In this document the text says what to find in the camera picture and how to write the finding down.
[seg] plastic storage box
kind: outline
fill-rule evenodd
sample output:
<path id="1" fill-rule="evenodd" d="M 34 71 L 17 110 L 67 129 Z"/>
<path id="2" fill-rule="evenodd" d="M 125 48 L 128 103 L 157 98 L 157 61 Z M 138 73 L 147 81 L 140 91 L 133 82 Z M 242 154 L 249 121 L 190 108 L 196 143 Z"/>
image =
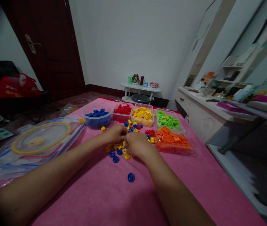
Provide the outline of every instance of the plastic storage box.
<path id="1" fill-rule="evenodd" d="M 128 115 L 115 113 L 115 109 L 117 109 L 120 105 L 122 107 L 124 107 L 126 105 L 130 106 L 131 107 L 131 112 Z M 130 116 L 132 115 L 133 108 L 134 108 L 133 104 L 124 103 L 124 102 L 118 102 L 115 105 L 114 111 L 112 113 L 112 119 L 115 120 L 115 121 L 128 121 L 128 119 L 130 119 Z"/>
<path id="2" fill-rule="evenodd" d="M 146 119 L 141 119 L 141 118 L 136 118 L 133 117 L 133 111 L 136 108 L 140 108 L 140 107 L 146 107 L 149 108 L 151 110 L 152 113 L 152 121 L 151 120 L 146 120 Z M 151 105 L 144 105 L 144 104 L 136 104 L 134 109 L 132 110 L 131 113 L 131 122 L 137 122 L 138 124 L 141 124 L 143 126 L 147 126 L 147 127 L 152 127 L 153 123 L 154 123 L 154 113 L 153 113 L 153 107 Z"/>
<path id="3" fill-rule="evenodd" d="M 177 116 L 177 114 L 174 112 L 174 111 L 170 111 L 170 110 L 166 110 L 166 109 L 161 109 L 161 108 L 157 108 L 156 109 L 156 125 L 157 126 L 160 126 L 160 127 L 167 127 L 169 129 L 175 129 L 175 130 L 181 130 L 184 132 L 184 128 L 183 126 L 181 125 L 180 121 L 179 121 L 179 127 L 175 127 L 175 126 L 166 126 L 166 125 L 161 125 L 160 123 L 158 123 L 158 111 L 161 110 L 163 113 L 169 115 L 169 116 L 172 116 L 174 119 L 177 119 L 179 121 L 179 118 Z"/>
<path id="4" fill-rule="evenodd" d="M 170 129 L 172 133 L 182 135 L 185 137 L 186 140 L 188 140 L 190 147 L 182 147 L 182 146 L 163 143 L 158 136 L 158 130 L 161 128 L 162 127 L 160 126 L 156 126 L 155 128 L 155 135 L 157 138 L 157 148 L 160 152 L 166 152 L 184 156 L 197 156 L 196 152 L 200 150 L 200 146 L 198 142 L 195 140 L 194 136 L 189 131 Z"/>
<path id="5" fill-rule="evenodd" d="M 60 117 L 51 122 L 68 123 L 71 127 L 69 134 L 46 151 L 34 155 L 19 155 L 16 159 L 15 157 L 17 156 L 15 156 L 11 150 L 12 142 L 7 142 L 7 144 L 3 146 L 5 151 L 0 154 L 0 180 L 22 176 L 36 167 L 50 161 L 54 157 L 66 152 L 85 127 L 85 124 L 79 124 L 78 119 Z"/>
<path id="6" fill-rule="evenodd" d="M 86 116 L 89 113 L 93 113 L 94 110 L 100 111 L 102 108 L 104 108 L 105 111 L 108 111 L 107 115 L 100 116 L 100 117 Z M 87 125 L 91 129 L 99 130 L 103 126 L 108 127 L 110 125 L 112 112 L 113 112 L 113 109 L 109 105 L 92 104 L 92 105 L 88 105 L 82 109 L 82 116 L 84 117 L 85 125 Z"/>

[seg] forearm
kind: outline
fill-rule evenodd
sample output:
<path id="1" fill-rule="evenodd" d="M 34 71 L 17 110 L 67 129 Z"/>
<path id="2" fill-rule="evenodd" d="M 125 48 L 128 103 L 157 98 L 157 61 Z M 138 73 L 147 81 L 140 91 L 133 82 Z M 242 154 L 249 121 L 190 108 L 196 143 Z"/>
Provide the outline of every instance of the forearm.
<path id="1" fill-rule="evenodd" d="M 171 225 L 215 225 L 157 150 L 145 155 L 142 160 L 149 169 Z"/>
<path id="2" fill-rule="evenodd" d="M 105 144 L 94 137 L 0 189 L 0 214 L 9 224 L 26 222 Z"/>

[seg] red bag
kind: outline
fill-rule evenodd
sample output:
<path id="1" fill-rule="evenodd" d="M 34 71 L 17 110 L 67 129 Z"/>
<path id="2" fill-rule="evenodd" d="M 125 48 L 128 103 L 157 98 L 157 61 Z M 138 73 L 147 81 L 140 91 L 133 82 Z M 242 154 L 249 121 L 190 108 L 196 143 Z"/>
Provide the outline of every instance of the red bag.
<path id="1" fill-rule="evenodd" d="M 42 95 L 35 80 L 26 74 L 5 76 L 0 81 L 0 99 L 17 97 L 36 97 Z"/>

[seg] black chair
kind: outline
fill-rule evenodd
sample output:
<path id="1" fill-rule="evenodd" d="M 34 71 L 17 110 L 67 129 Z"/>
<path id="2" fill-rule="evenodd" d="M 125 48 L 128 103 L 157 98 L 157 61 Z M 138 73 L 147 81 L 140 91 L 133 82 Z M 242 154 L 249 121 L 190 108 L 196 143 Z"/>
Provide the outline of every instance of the black chair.
<path id="1" fill-rule="evenodd" d="M 0 81 L 4 76 L 16 76 L 18 74 L 19 71 L 12 61 L 0 61 Z M 21 114 L 33 122 L 39 123 L 46 107 L 59 111 L 49 102 L 49 99 L 49 91 L 43 91 L 39 97 L 0 99 L 0 113 L 9 120 L 13 120 L 16 114 Z M 38 120 L 26 115 L 25 111 L 32 109 L 40 109 Z"/>

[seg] door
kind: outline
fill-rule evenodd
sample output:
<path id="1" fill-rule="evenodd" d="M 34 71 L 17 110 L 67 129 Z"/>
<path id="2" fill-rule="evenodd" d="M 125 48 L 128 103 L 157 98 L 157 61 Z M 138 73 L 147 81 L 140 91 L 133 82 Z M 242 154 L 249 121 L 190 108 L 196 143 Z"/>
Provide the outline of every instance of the door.
<path id="1" fill-rule="evenodd" d="M 2 7 L 42 88 L 54 100 L 83 93 L 68 0 L 6 0 Z"/>

